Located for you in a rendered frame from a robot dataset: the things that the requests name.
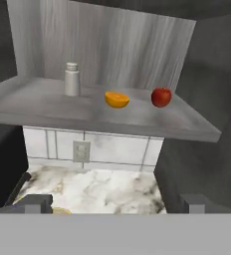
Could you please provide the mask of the yellow bowl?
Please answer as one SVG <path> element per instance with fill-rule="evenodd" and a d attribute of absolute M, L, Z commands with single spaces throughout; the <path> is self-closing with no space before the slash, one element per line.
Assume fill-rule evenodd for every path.
<path fill-rule="evenodd" d="M 72 214 L 69 209 L 62 208 L 62 207 L 52 207 L 53 214 Z"/>

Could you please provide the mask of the orange half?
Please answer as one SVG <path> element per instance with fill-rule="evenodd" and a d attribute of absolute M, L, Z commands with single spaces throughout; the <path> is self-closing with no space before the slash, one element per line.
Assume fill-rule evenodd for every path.
<path fill-rule="evenodd" d="M 129 103 L 129 97 L 118 92 L 105 92 L 106 103 L 116 109 L 124 108 Z"/>

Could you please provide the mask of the grey wooden cabinet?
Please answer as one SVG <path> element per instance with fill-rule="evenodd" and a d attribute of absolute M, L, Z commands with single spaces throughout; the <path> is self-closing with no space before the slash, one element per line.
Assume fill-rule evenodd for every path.
<path fill-rule="evenodd" d="M 176 89 L 194 22 L 72 0 L 6 0 L 17 75 L 0 82 L 0 124 L 82 129 L 215 142 L 221 132 L 179 96 L 159 109 L 150 95 Z M 80 94 L 65 94 L 76 63 Z M 105 92 L 129 97 L 110 107 Z"/>

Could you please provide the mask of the red apple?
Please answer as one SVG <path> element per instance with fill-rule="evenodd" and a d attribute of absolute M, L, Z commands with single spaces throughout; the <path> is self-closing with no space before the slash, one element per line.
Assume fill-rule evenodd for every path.
<path fill-rule="evenodd" d="M 151 93 L 151 102 L 157 108 L 166 107 L 172 99 L 172 93 L 167 88 L 156 88 Z"/>

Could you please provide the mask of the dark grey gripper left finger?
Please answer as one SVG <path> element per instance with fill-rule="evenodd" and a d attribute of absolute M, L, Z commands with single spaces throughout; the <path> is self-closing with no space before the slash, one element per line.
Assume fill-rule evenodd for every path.
<path fill-rule="evenodd" d="M 0 214 L 52 214 L 52 194 L 28 194 L 12 205 L 0 208 Z"/>

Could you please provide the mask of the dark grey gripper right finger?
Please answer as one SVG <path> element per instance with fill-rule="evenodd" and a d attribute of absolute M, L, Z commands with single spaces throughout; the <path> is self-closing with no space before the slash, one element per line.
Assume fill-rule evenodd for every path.
<path fill-rule="evenodd" d="M 214 203 L 202 194 L 181 194 L 180 212 L 188 214 L 231 213 L 231 208 Z"/>

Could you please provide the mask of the grey wall socket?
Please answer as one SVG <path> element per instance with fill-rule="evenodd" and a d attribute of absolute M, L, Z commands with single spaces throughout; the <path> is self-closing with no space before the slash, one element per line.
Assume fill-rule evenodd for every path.
<path fill-rule="evenodd" d="M 90 161 L 91 143 L 89 141 L 73 141 L 73 160 L 74 162 Z"/>

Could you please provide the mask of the white shaker with grey cap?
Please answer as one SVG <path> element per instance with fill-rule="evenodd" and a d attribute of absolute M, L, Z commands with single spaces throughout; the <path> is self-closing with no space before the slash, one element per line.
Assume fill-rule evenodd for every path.
<path fill-rule="evenodd" d="M 80 71 L 76 63 L 68 63 L 65 70 L 65 94 L 77 97 L 80 94 Z"/>

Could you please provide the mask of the dark grey cabinet door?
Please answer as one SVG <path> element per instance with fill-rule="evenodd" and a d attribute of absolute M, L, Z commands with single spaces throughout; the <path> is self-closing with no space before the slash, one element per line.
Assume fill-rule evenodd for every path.
<path fill-rule="evenodd" d="M 167 138 L 154 170 L 169 213 L 181 194 L 231 208 L 231 14 L 196 23 L 176 93 L 221 131 L 213 142 Z"/>
<path fill-rule="evenodd" d="M 16 75 L 7 1 L 0 0 L 0 82 Z M 0 125 L 0 207 L 4 206 L 28 166 L 23 128 Z"/>

